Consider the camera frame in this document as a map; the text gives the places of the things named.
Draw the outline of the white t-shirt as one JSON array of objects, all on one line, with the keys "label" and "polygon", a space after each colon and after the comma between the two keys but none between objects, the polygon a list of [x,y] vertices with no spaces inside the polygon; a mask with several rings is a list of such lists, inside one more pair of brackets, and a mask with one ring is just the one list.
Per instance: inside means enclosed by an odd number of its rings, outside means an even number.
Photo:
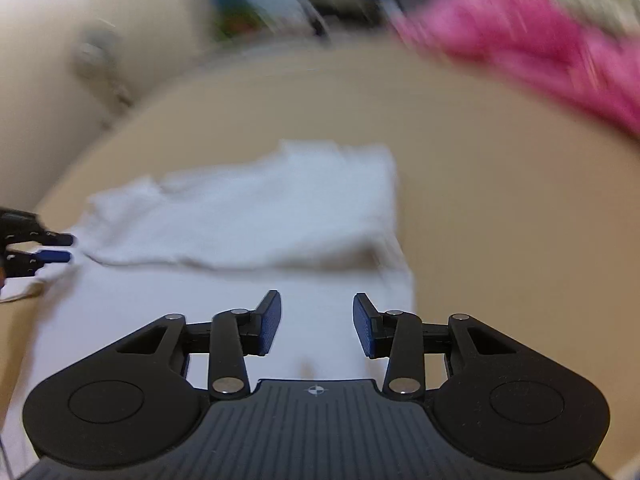
[{"label": "white t-shirt", "polygon": [[250,378],[383,377],[352,325],[352,298],[409,310],[413,278],[397,236],[398,174],[380,144],[284,141],[243,165],[142,177],[88,199],[73,260],[6,284],[40,292],[39,316],[2,428],[11,465],[35,452],[29,391],[63,367],[167,313],[205,322],[275,289],[282,320]]}]

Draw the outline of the white standing fan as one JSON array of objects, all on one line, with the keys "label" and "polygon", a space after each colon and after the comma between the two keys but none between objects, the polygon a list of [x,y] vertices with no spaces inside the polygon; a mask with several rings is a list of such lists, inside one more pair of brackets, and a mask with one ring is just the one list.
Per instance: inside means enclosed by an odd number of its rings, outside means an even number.
[{"label": "white standing fan", "polygon": [[114,24],[96,20],[85,24],[70,48],[75,78],[112,119],[126,117],[137,104],[136,92],[120,67],[121,42]]}]

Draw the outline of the potted green plant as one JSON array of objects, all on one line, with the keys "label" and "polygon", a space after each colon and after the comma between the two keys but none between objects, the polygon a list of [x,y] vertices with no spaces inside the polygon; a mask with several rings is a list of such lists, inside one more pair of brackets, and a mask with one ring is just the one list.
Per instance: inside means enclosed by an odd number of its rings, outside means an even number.
[{"label": "potted green plant", "polygon": [[228,42],[261,32],[267,27],[262,14],[254,6],[243,3],[221,8],[215,14],[212,21],[212,35],[218,42]]}]

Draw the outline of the pink quilt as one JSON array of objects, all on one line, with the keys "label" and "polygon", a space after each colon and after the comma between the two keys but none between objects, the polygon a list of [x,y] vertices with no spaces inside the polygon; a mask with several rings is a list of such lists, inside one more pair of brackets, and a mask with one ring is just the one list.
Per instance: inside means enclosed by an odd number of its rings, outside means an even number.
[{"label": "pink quilt", "polygon": [[554,0],[425,0],[392,21],[419,51],[483,63],[639,132],[639,43],[582,24]]}]

